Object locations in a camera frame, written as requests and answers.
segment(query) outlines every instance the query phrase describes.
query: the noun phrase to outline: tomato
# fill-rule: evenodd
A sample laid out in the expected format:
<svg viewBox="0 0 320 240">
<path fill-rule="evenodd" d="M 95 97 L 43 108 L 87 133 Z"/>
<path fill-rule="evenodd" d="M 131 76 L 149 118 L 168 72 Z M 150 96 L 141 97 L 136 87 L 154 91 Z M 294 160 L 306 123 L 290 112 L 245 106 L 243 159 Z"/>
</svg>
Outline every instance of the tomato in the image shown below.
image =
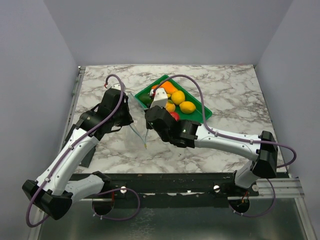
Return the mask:
<svg viewBox="0 0 320 240">
<path fill-rule="evenodd" d="M 172 111 L 172 112 L 170 112 L 170 114 L 176 121 L 179 121 L 180 116 L 178 113 L 176 113 L 175 111 Z"/>
</svg>

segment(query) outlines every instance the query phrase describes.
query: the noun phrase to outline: marble tabletop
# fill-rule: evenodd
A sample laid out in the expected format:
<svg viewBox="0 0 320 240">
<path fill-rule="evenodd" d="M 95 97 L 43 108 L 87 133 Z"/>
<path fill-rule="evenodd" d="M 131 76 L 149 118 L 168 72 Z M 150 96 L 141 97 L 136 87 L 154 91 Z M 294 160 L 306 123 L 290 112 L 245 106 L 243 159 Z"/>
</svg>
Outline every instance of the marble tabletop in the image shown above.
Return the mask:
<svg viewBox="0 0 320 240">
<path fill-rule="evenodd" d="M 204 103 L 212 111 L 209 126 L 241 134 L 274 133 L 269 113 L 252 65 L 101 65 L 86 67 L 73 123 L 80 115 L 99 103 L 105 92 L 107 75 L 118 75 L 126 86 L 126 94 L 135 95 L 163 75 L 185 74 L 201 87 Z M 191 81 L 175 78 L 197 99 L 199 93 Z M 117 80 L 110 79 L 110 84 Z M 129 99 L 134 125 L 146 134 L 144 113 Z M 240 169 L 244 157 L 206 148 L 178 148 L 160 140 L 153 130 L 148 132 L 147 148 L 128 127 L 106 134 L 97 145 L 89 168 L 79 166 L 76 173 L 225 173 Z M 283 160 L 279 152 L 278 165 Z"/>
</svg>

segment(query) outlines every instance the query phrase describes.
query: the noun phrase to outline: lemon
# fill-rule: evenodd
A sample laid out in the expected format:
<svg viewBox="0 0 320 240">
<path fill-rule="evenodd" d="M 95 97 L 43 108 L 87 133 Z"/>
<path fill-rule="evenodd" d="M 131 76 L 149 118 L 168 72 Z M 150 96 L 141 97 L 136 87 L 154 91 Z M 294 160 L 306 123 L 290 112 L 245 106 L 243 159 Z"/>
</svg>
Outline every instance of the lemon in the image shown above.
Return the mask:
<svg viewBox="0 0 320 240">
<path fill-rule="evenodd" d="M 193 102 L 190 101 L 184 101 L 180 105 L 180 110 L 184 114 L 192 114 L 196 110 L 196 105 L 194 105 Z"/>
<path fill-rule="evenodd" d="M 173 104 L 172 101 L 167 101 L 166 104 L 165 104 L 165 109 L 171 113 L 171 112 L 174 112 L 176 110 L 176 106 Z"/>
<path fill-rule="evenodd" d="M 175 91 L 171 95 L 171 100 L 175 105 L 179 105 L 186 100 L 186 97 L 182 91 Z"/>
</svg>

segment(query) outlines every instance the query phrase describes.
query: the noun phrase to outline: table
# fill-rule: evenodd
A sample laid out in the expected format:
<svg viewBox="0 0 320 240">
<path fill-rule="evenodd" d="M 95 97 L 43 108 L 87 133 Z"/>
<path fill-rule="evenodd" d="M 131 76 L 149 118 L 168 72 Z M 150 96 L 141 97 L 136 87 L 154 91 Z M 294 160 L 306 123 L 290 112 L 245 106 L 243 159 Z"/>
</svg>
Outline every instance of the table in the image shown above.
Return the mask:
<svg viewBox="0 0 320 240">
<path fill-rule="evenodd" d="M 260 134 L 274 130 L 258 79 L 252 65 L 100 65 L 86 67 L 73 123 L 82 113 L 99 103 L 105 92 L 107 75 L 117 74 L 126 94 L 136 94 L 163 75 L 185 74 L 197 80 L 204 102 L 212 112 L 208 125 L 241 134 Z M 189 93 L 199 98 L 191 81 L 176 78 Z M 142 109 L 130 113 L 138 130 L 145 134 Z M 147 148 L 128 126 L 106 134 L 97 145 L 89 168 L 79 166 L 76 173 L 226 173 L 240 169 L 248 160 L 223 151 L 204 148 L 178 148 L 149 131 Z M 283 163 L 278 155 L 278 165 Z"/>
</svg>

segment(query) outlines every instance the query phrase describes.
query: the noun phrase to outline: purple cable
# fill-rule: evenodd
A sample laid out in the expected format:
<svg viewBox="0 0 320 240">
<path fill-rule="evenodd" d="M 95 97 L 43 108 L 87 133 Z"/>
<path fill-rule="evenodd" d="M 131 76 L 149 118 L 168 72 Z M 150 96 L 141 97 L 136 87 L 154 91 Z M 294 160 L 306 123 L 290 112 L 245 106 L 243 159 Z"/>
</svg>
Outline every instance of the purple cable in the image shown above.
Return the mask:
<svg viewBox="0 0 320 240">
<path fill-rule="evenodd" d="M 204 96 L 203 96 L 203 93 L 200 89 L 200 86 L 198 85 L 198 83 L 193 79 L 191 78 L 190 76 L 187 76 L 187 75 L 184 75 L 184 74 L 177 74 L 177 75 L 173 75 L 173 76 L 170 76 L 168 78 L 166 78 L 165 80 L 163 80 L 162 82 L 160 82 L 158 84 L 158 86 L 153 90 L 154 92 L 166 81 L 170 80 L 170 79 L 173 79 L 173 78 L 177 78 L 177 77 L 182 77 L 182 78 L 187 78 L 189 79 L 190 81 L 192 81 L 194 83 L 194 85 L 196 86 L 196 88 L 198 89 L 199 91 L 199 95 L 200 95 L 200 99 L 201 99 L 201 109 L 202 109 L 202 119 L 203 119 L 203 124 L 205 126 L 205 128 L 212 134 L 214 135 L 217 135 L 219 137 L 223 137 L 223 138 L 226 138 L 226 139 L 231 139 L 231 140 L 235 140 L 235 141 L 241 141 L 241 142 L 244 142 L 244 143 L 251 143 L 250 140 L 247 140 L 247 139 L 243 139 L 243 138 L 239 138 L 239 137 L 235 137 L 235 136 L 229 136 L 229 135 L 225 135 L 225 134 L 222 134 L 222 133 L 219 133 L 219 132 L 215 132 L 213 131 L 208 125 L 207 125 L 207 120 L 206 120 L 206 116 L 205 116 L 205 101 L 204 101 Z M 292 160 L 290 160 L 289 162 L 285 163 L 285 164 L 282 164 L 282 165 L 279 165 L 277 166 L 277 168 L 282 168 L 282 167 L 286 167 L 290 164 L 292 164 L 296 158 L 297 158 L 297 153 L 296 151 L 288 146 L 288 145 L 285 145 L 285 144 L 282 144 L 282 143 L 278 143 L 278 142 L 274 142 L 274 141 L 263 141 L 263 140 L 254 140 L 252 143 L 254 144 L 269 144 L 269 145 L 276 145 L 276 146 L 279 146 L 279 147 L 283 147 L 283 148 L 286 148 L 286 149 L 289 149 L 290 151 L 292 151 L 293 153 L 293 158 Z"/>
<path fill-rule="evenodd" d="M 126 221 L 126 220 L 130 220 L 130 219 L 134 218 L 139 213 L 139 210 L 140 210 L 140 198 L 139 198 L 139 195 L 138 195 L 138 193 L 136 191 L 134 191 L 134 190 L 132 190 L 130 188 L 116 188 L 116 189 L 112 189 L 112 190 L 109 190 L 109 191 L 100 192 L 100 193 L 96 194 L 96 196 L 103 195 L 103 194 L 110 194 L 110 193 L 113 193 L 113 192 L 116 192 L 116 191 L 120 191 L 120 190 L 128 190 L 128 191 L 134 193 L 134 195 L 138 199 L 138 206 L 136 207 L 136 211 L 131 216 L 123 217 L 123 218 L 114 218 L 114 217 L 109 217 L 109 216 L 105 216 L 105 215 L 98 215 L 96 213 L 96 211 L 95 211 L 94 206 L 92 206 L 92 211 L 94 212 L 94 214 L 97 215 L 100 218 L 113 220 L 113 221 Z"/>
<path fill-rule="evenodd" d="M 270 206 L 266 211 L 264 211 L 264 212 L 262 212 L 262 213 L 259 213 L 259 214 L 256 214 L 256 215 L 248 215 L 248 214 L 245 214 L 245 213 L 237 212 L 237 211 L 234 210 L 234 208 L 229 204 L 229 207 L 232 209 L 232 211 L 233 211 L 235 214 L 237 214 L 237 215 L 239 215 L 239 216 L 242 216 L 242 217 L 246 217 L 246 218 L 258 218 L 258 217 L 261 217 L 261 216 L 263 216 L 263 215 L 266 215 L 266 214 L 270 213 L 271 210 L 272 210 L 272 209 L 275 207 L 275 205 L 276 205 L 276 199 L 277 199 L 277 198 L 276 198 L 276 191 L 275 191 L 275 188 L 274 188 L 273 184 L 271 183 L 271 181 L 270 181 L 268 178 L 266 178 L 266 180 L 270 183 L 271 188 L 272 188 L 272 192 L 273 192 L 272 204 L 271 204 L 271 206 Z"/>
<path fill-rule="evenodd" d="M 90 135 L 91 133 L 93 133 L 95 130 L 97 130 L 99 127 L 101 127 L 103 124 L 106 123 L 106 121 L 108 121 L 114 114 L 115 112 L 118 110 L 118 108 L 120 107 L 120 104 L 122 102 L 122 99 L 123 99 L 123 96 L 124 96 L 124 91 L 125 91 L 125 88 L 124 88 L 124 83 L 121 81 L 121 79 L 115 75 L 115 74 L 110 74 L 109 76 L 106 77 L 105 79 L 105 83 L 107 84 L 108 83 L 108 80 L 109 78 L 111 77 L 115 77 L 119 83 L 120 83 L 120 87 L 121 87 L 121 92 L 120 92 L 120 98 L 119 98 L 119 101 L 117 103 L 117 105 L 115 106 L 115 108 L 113 109 L 113 111 L 102 121 L 100 122 L 98 125 L 96 125 L 95 127 L 91 128 L 89 131 L 87 131 L 85 134 L 83 134 L 81 137 L 79 137 L 71 146 L 74 148 L 78 143 L 80 143 L 81 140 L 83 140 L 85 137 L 87 137 L 88 135 Z M 71 152 L 72 149 L 71 148 L 68 148 L 64 153 L 63 155 L 59 158 L 59 160 L 56 162 L 56 164 L 54 165 L 54 167 L 52 168 L 52 170 L 49 172 L 47 178 L 50 179 L 52 177 L 52 175 L 54 174 L 55 170 L 59 167 L 59 165 L 61 164 L 61 162 L 65 159 L 65 157 L 69 154 L 69 152 Z M 26 224 L 30 227 L 30 228 L 34 228 L 34 227 L 37 227 L 39 226 L 40 224 L 42 224 L 45 220 L 48 219 L 48 215 L 45 216 L 41 221 L 39 221 L 38 223 L 36 224 L 32 224 L 30 222 L 30 211 L 31 211 L 31 208 L 32 208 L 32 205 L 34 204 L 35 202 L 35 199 L 37 198 L 38 194 L 40 193 L 40 191 L 44 188 L 44 186 L 47 184 L 47 181 L 44 181 L 40 187 L 37 189 L 37 191 L 34 193 L 34 195 L 32 196 L 30 202 L 29 202 L 29 205 L 27 207 L 27 210 L 26 210 L 26 215 L 25 215 L 25 221 L 26 221 Z"/>
</svg>

